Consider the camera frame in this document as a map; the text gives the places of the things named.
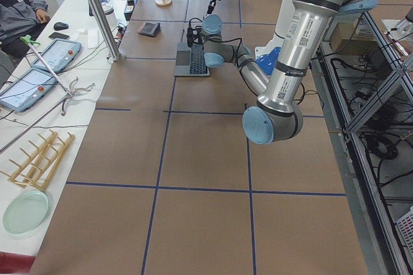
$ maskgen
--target blue joint cap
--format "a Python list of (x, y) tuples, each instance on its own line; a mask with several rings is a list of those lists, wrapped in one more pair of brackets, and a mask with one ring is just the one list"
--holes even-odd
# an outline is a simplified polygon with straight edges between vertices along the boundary
[(255, 144), (268, 145), (274, 140), (272, 122), (264, 110), (257, 106), (244, 112), (243, 128), (247, 138)]
[(221, 55), (215, 54), (213, 52), (204, 53), (204, 59), (205, 65), (207, 67), (216, 68), (221, 67), (224, 64), (224, 58)]
[(208, 15), (202, 22), (202, 29), (207, 34), (218, 34), (221, 31), (222, 21), (217, 15)]
[(359, 14), (360, 12), (366, 12), (371, 10), (379, 4), (379, 0), (362, 0), (356, 3), (351, 3), (345, 6), (342, 6), (339, 15), (350, 15), (350, 14)]

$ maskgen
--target wallet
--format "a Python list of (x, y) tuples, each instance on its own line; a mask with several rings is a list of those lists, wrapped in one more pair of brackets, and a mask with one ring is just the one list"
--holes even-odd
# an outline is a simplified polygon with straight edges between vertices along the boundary
[(161, 30), (161, 23), (144, 22), (140, 28), (137, 29), (137, 33), (150, 37), (155, 37)]

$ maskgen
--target person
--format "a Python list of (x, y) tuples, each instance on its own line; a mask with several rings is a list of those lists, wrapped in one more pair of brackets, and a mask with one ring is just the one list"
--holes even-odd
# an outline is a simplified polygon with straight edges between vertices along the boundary
[(0, 48), (18, 62), (29, 49), (21, 36), (30, 35), (33, 40), (49, 22), (45, 0), (0, 0)]

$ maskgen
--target computer mouse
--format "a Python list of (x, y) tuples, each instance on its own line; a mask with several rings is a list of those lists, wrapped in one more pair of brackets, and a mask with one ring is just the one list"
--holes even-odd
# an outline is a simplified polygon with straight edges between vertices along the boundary
[(64, 22), (56, 22), (53, 28), (55, 31), (66, 30), (67, 28), (69, 28), (69, 25)]

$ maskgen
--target label sticker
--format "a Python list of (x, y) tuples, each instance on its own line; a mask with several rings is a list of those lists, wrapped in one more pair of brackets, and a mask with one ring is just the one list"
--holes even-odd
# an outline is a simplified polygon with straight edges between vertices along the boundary
[(288, 101), (290, 99), (291, 95), (290, 94), (287, 95), (288, 94), (288, 88), (290, 87), (290, 84), (291, 84), (291, 80), (289, 78), (285, 78), (284, 82), (281, 86), (281, 89), (279, 89), (279, 92), (278, 92), (278, 95), (277, 95), (278, 99), (282, 99), (282, 100), (285, 100), (285, 101)]
[(310, 49), (319, 32), (321, 20), (315, 18), (303, 19), (300, 13), (294, 13), (290, 28), (285, 39), (292, 41), (295, 45)]
[(294, 12), (294, 15), (292, 16), (291, 23), (290, 23), (290, 28), (288, 29), (288, 32), (285, 35), (285, 39), (288, 39), (289, 41), (292, 40), (294, 34), (296, 33), (300, 20), (301, 20), (301, 14), (299, 12)]

